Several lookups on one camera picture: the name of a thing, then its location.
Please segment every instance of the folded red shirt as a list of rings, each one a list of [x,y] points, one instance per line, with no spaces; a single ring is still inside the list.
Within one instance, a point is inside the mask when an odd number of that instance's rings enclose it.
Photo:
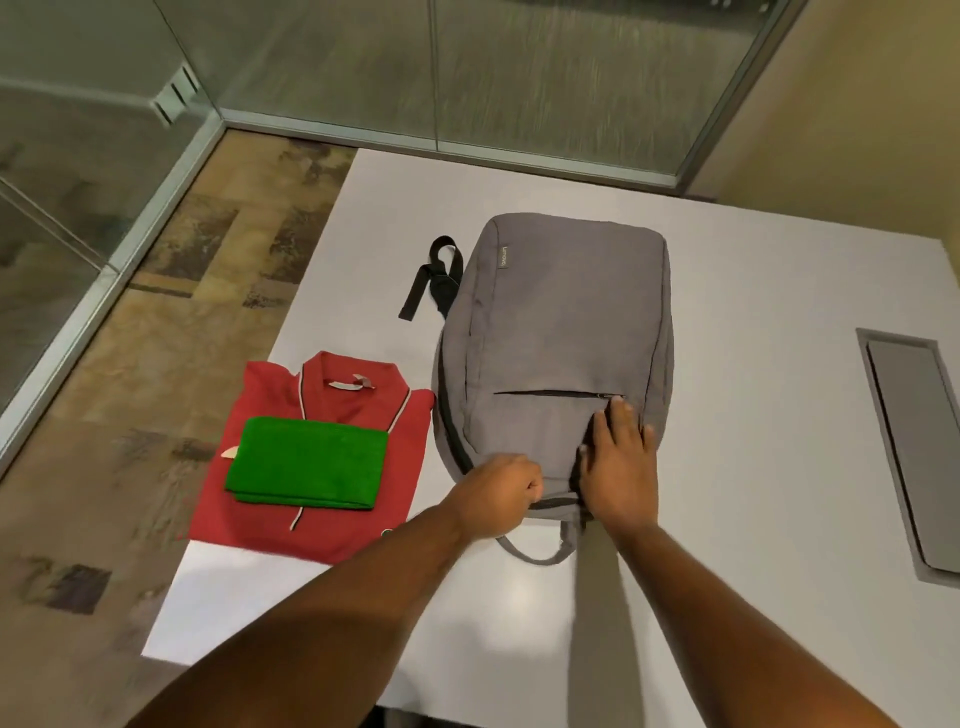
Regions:
[[[189,537],[324,564],[349,558],[384,530],[406,521],[433,401],[428,389],[411,391],[395,364],[320,352],[303,365],[300,375],[292,375],[270,362],[248,363],[243,392],[230,410],[207,471]],[[373,509],[304,508],[291,530],[296,506],[237,501],[224,488],[232,461],[221,453],[240,444],[250,417],[262,415],[390,430]]]

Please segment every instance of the table surface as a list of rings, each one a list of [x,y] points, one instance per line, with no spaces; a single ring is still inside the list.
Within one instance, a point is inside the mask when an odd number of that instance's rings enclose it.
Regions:
[[[430,242],[539,211],[650,227],[671,255],[675,390],[661,522],[902,724],[960,715],[960,590],[921,582],[855,328],[938,339],[960,379],[960,292],[937,241],[361,150],[270,360],[392,361],[430,386],[442,319],[397,313]],[[428,441],[411,515],[452,485]],[[552,553],[554,523],[512,538]],[[191,542],[143,654],[191,665],[325,569]],[[599,529],[542,568],[472,547],[380,703],[478,726],[702,724]]]

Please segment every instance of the folded green towel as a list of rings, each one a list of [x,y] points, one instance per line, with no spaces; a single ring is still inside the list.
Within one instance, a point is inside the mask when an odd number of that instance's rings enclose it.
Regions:
[[[373,508],[387,433],[353,425],[251,417],[227,474],[247,503]]]

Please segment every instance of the patterned carpet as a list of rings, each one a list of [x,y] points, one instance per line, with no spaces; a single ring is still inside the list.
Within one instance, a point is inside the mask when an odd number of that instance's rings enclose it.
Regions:
[[[244,364],[354,150],[230,131],[0,484],[0,725],[122,725]]]

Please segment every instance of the black strap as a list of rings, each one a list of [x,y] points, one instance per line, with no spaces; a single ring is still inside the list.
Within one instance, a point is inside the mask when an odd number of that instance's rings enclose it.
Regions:
[[[444,248],[453,248],[453,262],[450,263],[450,273],[446,271],[444,262],[440,260],[440,251]],[[457,244],[449,235],[441,235],[430,246],[430,262],[421,265],[414,278],[414,284],[407,294],[406,303],[400,309],[400,318],[404,321],[413,321],[417,313],[417,306],[423,298],[427,282],[430,283],[430,296],[438,310],[446,318],[447,312],[457,297],[460,281],[464,277],[464,257],[460,255]]]

